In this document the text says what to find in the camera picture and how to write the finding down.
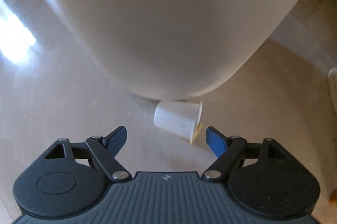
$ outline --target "beige floor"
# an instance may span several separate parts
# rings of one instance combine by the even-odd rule
[[[205,133],[190,147],[155,128],[156,104],[107,78],[43,0],[7,2],[37,43],[23,64],[0,58],[0,224],[20,215],[16,177],[59,137],[83,141],[125,125],[128,141],[117,159],[133,174],[202,172],[213,162]],[[320,182],[313,215],[335,224],[328,198],[337,188],[337,134],[326,74],[337,61],[337,1],[312,2],[300,0],[229,81],[191,101],[203,101],[204,129],[284,145]]]

